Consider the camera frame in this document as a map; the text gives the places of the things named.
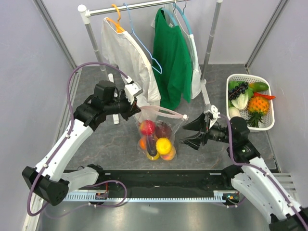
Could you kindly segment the red apple toy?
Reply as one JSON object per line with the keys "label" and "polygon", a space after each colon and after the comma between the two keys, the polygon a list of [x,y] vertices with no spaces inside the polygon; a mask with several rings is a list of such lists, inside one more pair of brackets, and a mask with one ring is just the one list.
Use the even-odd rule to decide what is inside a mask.
{"label": "red apple toy", "polygon": [[155,122],[151,120],[144,120],[140,124],[140,132],[142,135],[145,136],[149,136],[155,133],[155,128],[156,128]]}

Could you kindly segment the dark red mangosteen toy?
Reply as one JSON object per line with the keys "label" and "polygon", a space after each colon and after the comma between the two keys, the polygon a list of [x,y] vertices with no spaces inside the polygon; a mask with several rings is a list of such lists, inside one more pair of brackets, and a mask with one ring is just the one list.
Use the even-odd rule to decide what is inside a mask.
{"label": "dark red mangosteen toy", "polygon": [[172,134],[172,128],[165,122],[159,122],[156,124],[155,134],[157,138],[168,138],[170,139]]}

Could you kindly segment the yellow pear toy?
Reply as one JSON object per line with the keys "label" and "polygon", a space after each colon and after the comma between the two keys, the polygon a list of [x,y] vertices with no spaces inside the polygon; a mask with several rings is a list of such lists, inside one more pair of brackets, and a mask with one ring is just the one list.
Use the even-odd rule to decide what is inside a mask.
{"label": "yellow pear toy", "polygon": [[159,154],[161,155],[167,155],[171,152],[172,150],[172,143],[168,138],[159,138],[156,141],[156,150]]}

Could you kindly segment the yellow-orange mango toy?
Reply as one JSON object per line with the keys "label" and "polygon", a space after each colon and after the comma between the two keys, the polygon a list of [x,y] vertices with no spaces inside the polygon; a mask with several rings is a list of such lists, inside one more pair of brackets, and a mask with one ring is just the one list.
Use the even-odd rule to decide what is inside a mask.
{"label": "yellow-orange mango toy", "polygon": [[168,154],[160,155],[160,157],[162,159],[167,160],[167,161],[172,160],[175,156],[176,156],[176,149],[175,149],[175,147],[173,147],[172,150]]}

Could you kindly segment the clear pink-dotted zip bag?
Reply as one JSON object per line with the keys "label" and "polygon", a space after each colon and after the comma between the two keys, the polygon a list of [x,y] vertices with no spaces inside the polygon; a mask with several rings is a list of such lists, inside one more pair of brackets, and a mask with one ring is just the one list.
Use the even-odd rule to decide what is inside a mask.
{"label": "clear pink-dotted zip bag", "polygon": [[173,160],[177,154],[174,146],[176,132],[188,118],[186,114],[160,106],[141,107],[141,112],[135,115],[141,136],[138,141],[139,150],[151,161],[159,158]]}

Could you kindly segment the orange toy fruit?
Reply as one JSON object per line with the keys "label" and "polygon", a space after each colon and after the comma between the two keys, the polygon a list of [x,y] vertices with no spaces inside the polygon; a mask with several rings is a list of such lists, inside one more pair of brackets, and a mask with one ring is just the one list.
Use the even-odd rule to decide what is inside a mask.
{"label": "orange toy fruit", "polygon": [[147,150],[146,142],[147,142],[146,136],[143,136],[142,138],[140,138],[138,144],[142,150]]}

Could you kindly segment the purple eggplant toy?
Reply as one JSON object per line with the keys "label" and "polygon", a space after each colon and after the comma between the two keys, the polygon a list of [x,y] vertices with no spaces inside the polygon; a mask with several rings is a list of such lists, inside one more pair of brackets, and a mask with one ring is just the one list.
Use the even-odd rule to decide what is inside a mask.
{"label": "purple eggplant toy", "polygon": [[157,150],[156,150],[156,136],[151,134],[146,137],[146,147],[147,152],[150,156],[156,156]]}

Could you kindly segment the yellow squash toy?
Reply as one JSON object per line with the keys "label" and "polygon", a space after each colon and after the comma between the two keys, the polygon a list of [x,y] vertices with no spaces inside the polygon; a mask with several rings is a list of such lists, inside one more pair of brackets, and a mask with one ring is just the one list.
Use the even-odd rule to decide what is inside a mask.
{"label": "yellow squash toy", "polygon": [[149,153],[146,154],[147,158],[151,161],[159,159],[160,155],[156,154],[155,156],[150,155]]}

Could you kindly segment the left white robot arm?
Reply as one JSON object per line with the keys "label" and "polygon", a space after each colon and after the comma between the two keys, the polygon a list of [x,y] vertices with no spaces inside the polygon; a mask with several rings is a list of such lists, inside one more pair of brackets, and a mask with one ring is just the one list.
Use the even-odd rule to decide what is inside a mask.
{"label": "left white robot arm", "polygon": [[101,189],[105,176],[101,168],[90,165],[82,170],[65,173],[64,170],[81,144],[106,120],[108,115],[120,114],[125,120],[139,113],[137,96],[141,86],[134,81],[116,93],[115,83],[102,80],[73,114],[66,131],[50,152],[35,167],[25,167],[22,176],[32,193],[52,206],[58,205],[68,193],[91,185]]}

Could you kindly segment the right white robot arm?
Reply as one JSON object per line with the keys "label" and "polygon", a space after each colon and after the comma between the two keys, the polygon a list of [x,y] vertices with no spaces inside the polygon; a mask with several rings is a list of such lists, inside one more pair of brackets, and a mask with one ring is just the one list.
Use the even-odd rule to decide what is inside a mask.
{"label": "right white robot arm", "polygon": [[208,140],[228,143],[227,152],[233,164],[223,170],[221,186],[239,191],[263,215],[271,231],[306,231],[308,209],[297,202],[269,170],[248,139],[250,130],[246,120],[238,116],[227,119],[226,127],[210,126],[210,122],[202,113],[184,125],[184,130],[197,133],[180,142],[195,150]]}

